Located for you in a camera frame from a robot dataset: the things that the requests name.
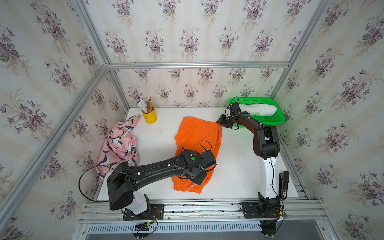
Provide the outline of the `white shorts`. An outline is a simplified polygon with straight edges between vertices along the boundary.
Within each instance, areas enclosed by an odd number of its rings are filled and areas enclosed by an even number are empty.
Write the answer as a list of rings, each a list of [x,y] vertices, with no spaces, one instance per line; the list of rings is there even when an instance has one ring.
[[[252,116],[268,117],[273,116],[278,110],[274,105],[256,104],[256,105],[242,105],[239,104],[242,112],[248,112]]]

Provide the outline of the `orange cloth garment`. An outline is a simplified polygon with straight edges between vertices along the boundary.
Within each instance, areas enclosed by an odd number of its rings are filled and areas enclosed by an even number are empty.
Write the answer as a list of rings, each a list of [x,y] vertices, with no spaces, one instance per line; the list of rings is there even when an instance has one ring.
[[[194,117],[185,117],[175,136],[177,144],[176,155],[180,154],[184,149],[199,153],[210,150],[213,155],[217,157],[222,144],[222,132],[222,126],[216,122],[200,120]],[[200,186],[185,177],[173,177],[174,190],[200,194],[213,176],[213,167],[209,167],[208,170],[207,177]]]

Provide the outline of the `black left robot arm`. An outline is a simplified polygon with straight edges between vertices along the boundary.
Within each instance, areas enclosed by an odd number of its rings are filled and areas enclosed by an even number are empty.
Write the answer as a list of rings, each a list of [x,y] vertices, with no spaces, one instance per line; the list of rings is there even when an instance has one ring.
[[[203,153],[184,150],[170,159],[149,165],[130,167],[121,163],[107,179],[110,210],[127,207],[134,200],[134,192],[166,178],[184,177],[200,186],[216,164],[210,150]]]

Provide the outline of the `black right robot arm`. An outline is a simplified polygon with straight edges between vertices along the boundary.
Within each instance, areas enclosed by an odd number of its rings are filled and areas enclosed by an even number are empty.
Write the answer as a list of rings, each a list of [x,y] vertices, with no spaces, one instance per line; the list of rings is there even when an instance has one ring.
[[[239,103],[230,103],[228,114],[222,114],[217,123],[227,129],[234,124],[243,126],[254,135],[253,150],[260,160],[260,191],[258,215],[263,218],[280,216],[281,204],[276,188],[276,162],[280,152],[276,126],[268,126],[256,120],[248,112],[243,112]]]

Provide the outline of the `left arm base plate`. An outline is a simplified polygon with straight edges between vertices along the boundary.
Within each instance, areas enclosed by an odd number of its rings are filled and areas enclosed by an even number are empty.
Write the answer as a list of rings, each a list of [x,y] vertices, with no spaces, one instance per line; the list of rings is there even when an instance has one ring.
[[[150,204],[149,208],[139,215],[135,215],[127,208],[124,209],[124,221],[142,221],[142,220],[162,220],[164,218],[164,204]]]

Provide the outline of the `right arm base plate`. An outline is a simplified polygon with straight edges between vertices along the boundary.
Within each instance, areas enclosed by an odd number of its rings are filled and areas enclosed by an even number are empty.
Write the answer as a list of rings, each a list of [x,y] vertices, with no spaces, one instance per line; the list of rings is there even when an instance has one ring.
[[[246,219],[276,219],[282,215],[281,205],[276,201],[241,202],[240,208]]]

